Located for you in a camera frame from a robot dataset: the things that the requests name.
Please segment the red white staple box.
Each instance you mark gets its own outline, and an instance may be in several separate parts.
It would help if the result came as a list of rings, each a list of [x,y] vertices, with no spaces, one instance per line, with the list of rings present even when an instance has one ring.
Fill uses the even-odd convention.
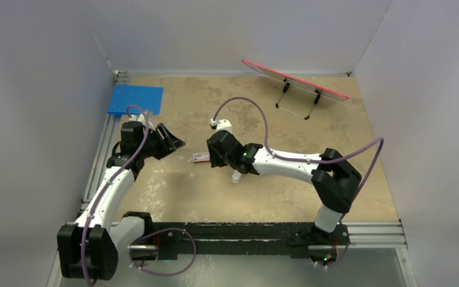
[[[208,152],[194,153],[192,155],[192,162],[194,164],[209,163],[210,162],[210,154]]]

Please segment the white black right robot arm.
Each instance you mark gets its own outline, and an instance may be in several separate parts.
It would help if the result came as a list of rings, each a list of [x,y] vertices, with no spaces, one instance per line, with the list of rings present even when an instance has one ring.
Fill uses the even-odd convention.
[[[335,149],[327,148],[321,154],[270,153],[261,144],[242,145],[226,130],[208,138],[207,147],[211,166],[231,167],[235,183],[243,175],[252,174],[284,176],[312,184],[322,203],[311,228],[313,239],[319,243],[334,237],[362,180],[361,174]]]

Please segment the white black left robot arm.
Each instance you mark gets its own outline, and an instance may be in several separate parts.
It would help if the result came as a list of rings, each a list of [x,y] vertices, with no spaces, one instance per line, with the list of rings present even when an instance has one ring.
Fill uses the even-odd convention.
[[[64,278],[85,279],[89,284],[110,280],[118,265],[119,254],[133,240],[145,245],[154,238],[150,215],[129,212],[115,227],[112,220],[135,183],[145,160],[157,160],[185,146],[185,142],[160,123],[142,121],[122,125],[117,142],[96,194],[73,224],[61,226],[57,233],[60,269]]]

